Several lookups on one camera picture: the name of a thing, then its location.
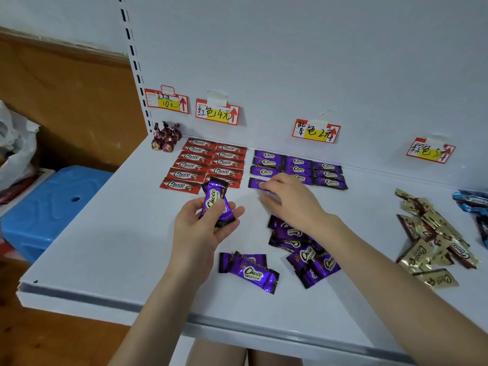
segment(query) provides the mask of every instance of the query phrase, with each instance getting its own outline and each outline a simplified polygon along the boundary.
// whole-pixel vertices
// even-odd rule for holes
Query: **brown wood panel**
[[[23,308],[15,291],[27,268],[0,258],[0,365],[106,365],[129,327]]]
[[[0,99],[39,123],[41,166],[113,171],[147,135],[129,60],[0,30]]]

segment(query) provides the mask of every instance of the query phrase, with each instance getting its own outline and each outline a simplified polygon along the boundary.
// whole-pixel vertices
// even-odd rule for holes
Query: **forearm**
[[[167,270],[109,365],[169,364],[198,289],[193,282]]]
[[[481,364],[488,335],[336,217],[311,233],[419,364]]]

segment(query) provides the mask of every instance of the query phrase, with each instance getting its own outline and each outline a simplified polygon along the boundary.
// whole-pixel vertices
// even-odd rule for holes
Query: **yellow label area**
[[[158,98],[158,105],[160,108],[180,111],[180,102],[176,100],[169,100],[167,98]]]
[[[306,128],[303,138],[325,142],[327,140],[328,131],[328,129],[322,128]]]
[[[207,119],[229,123],[229,117],[230,114],[228,109],[222,109],[221,107],[219,107],[219,109],[213,109],[207,107]]]
[[[422,159],[428,159],[433,161],[438,161],[441,158],[442,150],[437,149],[423,149],[421,150],[417,156]]]

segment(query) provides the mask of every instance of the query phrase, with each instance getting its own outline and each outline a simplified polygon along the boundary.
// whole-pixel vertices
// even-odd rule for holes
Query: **person's right hand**
[[[269,195],[262,195],[261,203],[273,215],[306,234],[312,235],[318,226],[333,216],[322,209],[312,192],[294,176],[280,173],[259,187],[272,191],[281,199],[279,203]]]

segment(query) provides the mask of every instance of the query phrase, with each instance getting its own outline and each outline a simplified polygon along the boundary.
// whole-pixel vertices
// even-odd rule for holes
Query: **blue plastic stool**
[[[3,216],[4,239],[34,262],[112,175],[79,165],[54,173]]]

